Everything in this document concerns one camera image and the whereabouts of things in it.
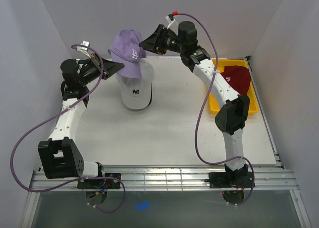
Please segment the purple baseball cap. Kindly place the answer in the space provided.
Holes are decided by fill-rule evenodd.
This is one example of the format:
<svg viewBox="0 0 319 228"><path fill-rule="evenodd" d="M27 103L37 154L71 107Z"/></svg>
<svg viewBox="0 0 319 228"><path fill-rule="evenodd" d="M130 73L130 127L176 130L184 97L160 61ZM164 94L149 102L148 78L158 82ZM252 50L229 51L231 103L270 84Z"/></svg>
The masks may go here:
<svg viewBox="0 0 319 228"><path fill-rule="evenodd" d="M112 61L124 64L117 73L126 78L141 79L140 62L146 58L146 51L139 46L142 36L138 31L126 29L120 31L108 49Z"/></svg>

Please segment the white baseball cap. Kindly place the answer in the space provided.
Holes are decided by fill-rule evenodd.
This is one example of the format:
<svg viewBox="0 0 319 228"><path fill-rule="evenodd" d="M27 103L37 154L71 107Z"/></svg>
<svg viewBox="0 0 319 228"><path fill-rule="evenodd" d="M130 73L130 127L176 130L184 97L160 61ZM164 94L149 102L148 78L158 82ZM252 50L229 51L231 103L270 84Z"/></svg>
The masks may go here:
<svg viewBox="0 0 319 228"><path fill-rule="evenodd" d="M147 105L150 100L151 85L155 78L155 70L145 59L141 60L140 68L142 73L141 79L128 78L116 74L122 101L129 109L140 102L145 102Z"/></svg>

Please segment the black baseball cap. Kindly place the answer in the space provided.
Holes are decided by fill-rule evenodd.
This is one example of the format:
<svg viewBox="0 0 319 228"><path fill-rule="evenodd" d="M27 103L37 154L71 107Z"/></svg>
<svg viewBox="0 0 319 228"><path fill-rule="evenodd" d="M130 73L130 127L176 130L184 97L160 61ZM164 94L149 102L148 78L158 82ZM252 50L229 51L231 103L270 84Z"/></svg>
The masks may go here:
<svg viewBox="0 0 319 228"><path fill-rule="evenodd" d="M145 102L143 102L143 103L140 102L139 104L134 105L133 108L131 108L131 109L136 110L136 111L143 110L143 109L147 108L152 103L152 99L153 99L153 85L151 85L150 100L149 100L148 104L146 105Z"/></svg>

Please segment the dark red baseball cap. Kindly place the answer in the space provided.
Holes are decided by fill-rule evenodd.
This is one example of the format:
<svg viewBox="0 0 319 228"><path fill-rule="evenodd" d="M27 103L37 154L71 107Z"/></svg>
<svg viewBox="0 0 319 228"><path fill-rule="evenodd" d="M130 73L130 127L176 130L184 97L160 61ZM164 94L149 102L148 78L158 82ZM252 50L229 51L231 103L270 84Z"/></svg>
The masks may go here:
<svg viewBox="0 0 319 228"><path fill-rule="evenodd" d="M251 83L249 69L238 65L225 66L221 75L240 95L247 94Z"/></svg>

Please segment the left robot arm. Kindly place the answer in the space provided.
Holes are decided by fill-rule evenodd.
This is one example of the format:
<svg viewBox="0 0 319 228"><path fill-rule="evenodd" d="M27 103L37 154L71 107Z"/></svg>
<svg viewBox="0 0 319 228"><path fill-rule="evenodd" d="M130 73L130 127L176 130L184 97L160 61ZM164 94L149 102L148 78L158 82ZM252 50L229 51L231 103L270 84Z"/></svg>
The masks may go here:
<svg viewBox="0 0 319 228"><path fill-rule="evenodd" d="M87 85L101 77L113 76L124 67L123 63L103 59L96 55L84 61L67 59L60 65L63 82L61 84L62 112L48 140L41 141L38 153L45 176L48 179L88 178L89 183L100 188L106 182L102 165L85 161L75 143L80 118L89 102Z"/></svg>

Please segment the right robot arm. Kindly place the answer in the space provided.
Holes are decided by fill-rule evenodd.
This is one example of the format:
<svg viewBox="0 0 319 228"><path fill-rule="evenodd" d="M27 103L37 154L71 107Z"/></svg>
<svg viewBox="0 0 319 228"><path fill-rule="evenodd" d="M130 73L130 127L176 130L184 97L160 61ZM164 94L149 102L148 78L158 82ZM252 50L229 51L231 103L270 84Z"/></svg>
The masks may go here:
<svg viewBox="0 0 319 228"><path fill-rule="evenodd" d="M208 182L219 188L243 184L248 178L248 166L243 155L242 135L250 100L226 82L217 71L217 62L212 61L207 51L198 45L194 23L181 22L177 33L160 24L139 46L158 55L167 51L179 53L182 63L210 89L220 107L215 124L223 134L226 160L225 171L210 173Z"/></svg>

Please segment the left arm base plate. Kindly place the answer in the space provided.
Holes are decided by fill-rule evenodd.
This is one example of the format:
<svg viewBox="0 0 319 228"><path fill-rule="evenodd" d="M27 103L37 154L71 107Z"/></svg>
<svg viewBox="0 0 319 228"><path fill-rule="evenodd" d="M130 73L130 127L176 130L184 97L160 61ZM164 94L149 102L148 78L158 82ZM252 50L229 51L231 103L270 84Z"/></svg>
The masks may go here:
<svg viewBox="0 0 319 228"><path fill-rule="evenodd" d="M78 181L78 189L119 189L121 184L118 180L121 179L121 173L102 173L99 175L99 179L89 179L84 181Z"/></svg>

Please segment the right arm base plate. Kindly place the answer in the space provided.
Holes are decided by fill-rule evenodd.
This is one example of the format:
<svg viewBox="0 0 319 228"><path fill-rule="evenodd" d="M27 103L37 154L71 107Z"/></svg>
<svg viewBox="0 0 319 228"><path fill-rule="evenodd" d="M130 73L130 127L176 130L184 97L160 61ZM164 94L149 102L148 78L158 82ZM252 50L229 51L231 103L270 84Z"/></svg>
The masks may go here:
<svg viewBox="0 0 319 228"><path fill-rule="evenodd" d="M238 178L232 178L226 172L211 172L208 173L208 178L204 181L205 183L209 183L210 188L237 188L243 186L245 186L245 188L255 187L251 172L248 172L246 175Z"/></svg>

